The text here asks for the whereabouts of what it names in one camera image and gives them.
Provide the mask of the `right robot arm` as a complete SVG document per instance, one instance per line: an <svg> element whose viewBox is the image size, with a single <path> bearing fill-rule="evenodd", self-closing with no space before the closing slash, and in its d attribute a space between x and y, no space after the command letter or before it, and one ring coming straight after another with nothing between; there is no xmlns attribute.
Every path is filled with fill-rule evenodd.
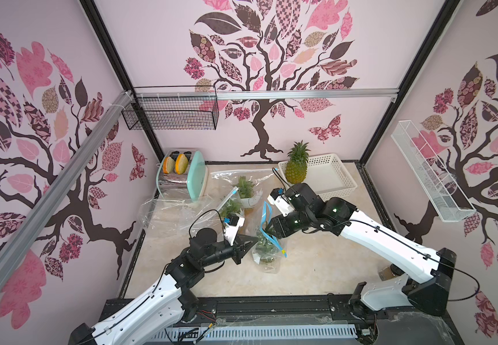
<svg viewBox="0 0 498 345"><path fill-rule="evenodd" d="M356 312L406 306L431 316L446 312L457 260L452 250L417 244L342 198L323 201L305 183L273 189L267 204L280 212L262 230L273 244L298 231L325 231L364 246L402 271L400 277L380 283L360 283L350 302Z"/></svg>

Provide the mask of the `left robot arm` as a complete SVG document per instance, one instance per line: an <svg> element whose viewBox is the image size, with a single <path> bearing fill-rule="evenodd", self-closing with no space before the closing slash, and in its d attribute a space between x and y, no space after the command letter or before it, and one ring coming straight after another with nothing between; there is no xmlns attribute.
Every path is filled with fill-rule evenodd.
<svg viewBox="0 0 498 345"><path fill-rule="evenodd" d="M143 344L157 332L191 320L199 310L191 288L205 276L205 268L228 259L240 264L257 242L257 237L244 234L236 235L233 243L219 242L213 229L199 230L144 293L92 327L82 323L72 331L68 343Z"/></svg>

